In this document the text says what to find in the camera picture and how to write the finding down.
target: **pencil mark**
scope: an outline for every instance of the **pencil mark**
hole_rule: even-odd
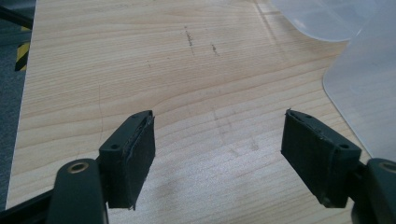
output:
[[[190,32],[187,30],[187,26],[184,26],[184,29],[186,30],[186,36],[187,36],[187,40],[189,41],[189,45],[190,45],[190,49],[191,49],[191,52],[192,52],[192,55],[194,55],[195,56],[195,54],[194,54],[194,49],[192,48],[192,37],[191,37],[191,34],[190,34]]]
[[[216,50],[216,47],[214,44],[212,44],[212,50],[213,50],[213,52],[215,52],[216,56],[219,56],[218,51]]]

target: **scratch mark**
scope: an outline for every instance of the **scratch mark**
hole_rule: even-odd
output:
[[[192,55],[194,55],[195,56],[195,54],[194,54],[194,50],[193,50],[193,48],[192,48],[192,37],[191,37],[191,34],[190,34],[190,32],[187,30],[187,26],[184,26],[184,29],[186,29],[186,36],[187,36],[187,40],[189,41],[189,45],[190,45],[190,49],[191,49],[191,52],[192,52]]]
[[[223,147],[226,147],[231,154],[233,154],[236,158],[239,157],[239,153],[236,151],[236,148],[233,145],[228,144],[226,139],[226,133],[228,133],[232,126],[229,120],[225,120],[225,124],[221,124],[220,118],[216,113],[216,110],[212,108],[213,118],[217,126],[217,130],[219,131],[219,140]]]
[[[212,49],[213,49],[213,52],[215,52],[215,55],[219,56],[218,51],[216,50],[216,47],[214,44],[212,44]]]
[[[76,158],[75,158],[75,161],[77,160],[77,158],[78,158],[78,156],[79,156],[79,151],[80,151],[81,149],[79,149],[78,150],[78,154],[77,154],[77,156],[76,156]]]

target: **wooden desk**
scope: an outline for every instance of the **wooden desk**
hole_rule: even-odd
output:
[[[348,223],[351,203],[325,209],[280,154],[290,107],[359,143],[321,83],[344,46],[266,0],[40,0],[7,207],[152,109],[157,157],[111,223]]]

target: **black plastic part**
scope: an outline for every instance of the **black plastic part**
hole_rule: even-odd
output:
[[[360,164],[360,148],[319,120],[287,110],[281,153],[321,204],[346,206],[347,175]]]
[[[366,187],[364,187],[364,174],[366,166],[360,162],[356,170],[349,173],[346,178],[346,194],[359,205],[360,211],[372,210]]]
[[[0,223],[45,223],[52,190],[40,194],[0,213]]]
[[[373,209],[361,207],[357,203],[352,208],[352,223],[353,224],[377,224]]]
[[[365,187],[378,223],[396,223],[396,163],[371,159],[366,167]]]
[[[108,223],[95,160],[71,161],[58,171],[46,223]]]
[[[99,148],[109,208],[135,209],[155,156],[152,111],[132,115]]]

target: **floor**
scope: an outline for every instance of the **floor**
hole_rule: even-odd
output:
[[[33,18],[35,1],[33,1],[33,4],[26,4],[29,1],[24,1],[24,5],[21,7],[15,6],[15,4],[18,4],[18,0],[13,1],[12,7],[16,8],[12,8],[7,6],[10,1],[0,0],[0,6],[15,9],[15,11]],[[20,26],[0,20],[0,35],[17,33],[20,30]],[[25,80],[24,71],[15,71],[18,46],[19,44],[0,44],[0,211],[6,208],[9,177]]]

